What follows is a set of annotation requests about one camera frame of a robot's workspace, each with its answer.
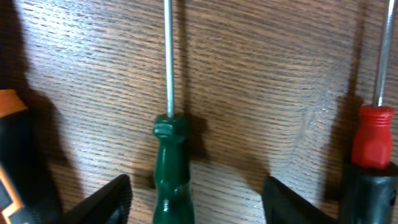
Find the green handled screwdriver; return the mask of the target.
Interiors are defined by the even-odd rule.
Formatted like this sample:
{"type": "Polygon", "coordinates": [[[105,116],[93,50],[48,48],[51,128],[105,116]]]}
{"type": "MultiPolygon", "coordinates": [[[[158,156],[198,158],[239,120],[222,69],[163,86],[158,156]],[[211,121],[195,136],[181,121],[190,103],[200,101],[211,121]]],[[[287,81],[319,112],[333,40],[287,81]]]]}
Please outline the green handled screwdriver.
{"type": "Polygon", "coordinates": [[[164,0],[166,113],[156,117],[153,133],[159,140],[154,171],[157,202],[153,223],[194,224],[190,162],[185,141],[190,126],[183,114],[175,112],[174,45],[172,0],[164,0]]]}

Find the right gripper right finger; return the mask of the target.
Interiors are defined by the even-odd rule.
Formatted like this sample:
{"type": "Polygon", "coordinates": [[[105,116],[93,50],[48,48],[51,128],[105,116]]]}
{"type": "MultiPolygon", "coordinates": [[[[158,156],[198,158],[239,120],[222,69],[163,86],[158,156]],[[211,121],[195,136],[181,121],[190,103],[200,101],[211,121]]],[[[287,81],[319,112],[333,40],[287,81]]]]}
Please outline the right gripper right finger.
{"type": "Polygon", "coordinates": [[[276,178],[265,178],[262,204],[267,224],[337,224],[276,178]]]}

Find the black red screwdriver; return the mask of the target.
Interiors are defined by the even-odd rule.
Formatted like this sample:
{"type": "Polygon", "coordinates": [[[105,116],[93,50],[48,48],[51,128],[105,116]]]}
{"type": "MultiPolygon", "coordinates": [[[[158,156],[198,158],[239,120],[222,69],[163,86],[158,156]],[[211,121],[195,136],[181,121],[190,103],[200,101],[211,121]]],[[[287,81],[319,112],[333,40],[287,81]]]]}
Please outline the black red screwdriver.
{"type": "Polygon", "coordinates": [[[343,171],[339,223],[390,223],[397,196],[391,161],[394,109],[383,104],[397,1],[387,0],[371,105],[359,109],[351,160],[343,171]]]}

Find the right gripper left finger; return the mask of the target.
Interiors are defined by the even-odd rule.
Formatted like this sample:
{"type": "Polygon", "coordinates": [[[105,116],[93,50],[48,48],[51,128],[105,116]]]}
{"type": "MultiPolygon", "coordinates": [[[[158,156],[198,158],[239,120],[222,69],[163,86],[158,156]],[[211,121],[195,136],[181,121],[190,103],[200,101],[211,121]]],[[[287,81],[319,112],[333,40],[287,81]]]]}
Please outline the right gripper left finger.
{"type": "Polygon", "coordinates": [[[122,174],[79,203],[60,219],[62,224],[126,224],[132,202],[131,181],[122,174]]]}

